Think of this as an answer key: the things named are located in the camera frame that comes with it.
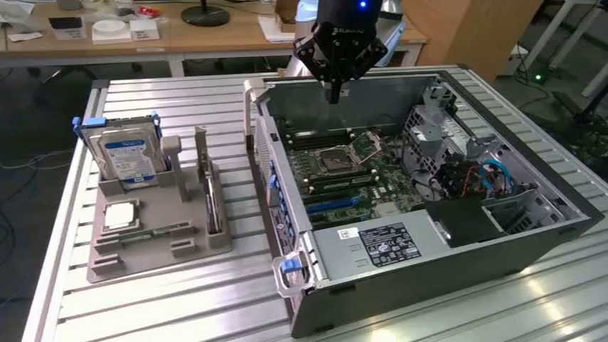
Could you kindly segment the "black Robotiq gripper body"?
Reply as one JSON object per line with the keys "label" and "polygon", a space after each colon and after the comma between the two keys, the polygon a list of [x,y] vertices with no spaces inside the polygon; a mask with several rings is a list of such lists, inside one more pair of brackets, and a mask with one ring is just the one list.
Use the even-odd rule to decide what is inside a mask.
{"label": "black Robotiq gripper body", "polygon": [[316,58],[329,62],[335,78],[335,48],[339,41],[369,41],[377,37],[380,1],[320,1],[312,34],[320,52]]}

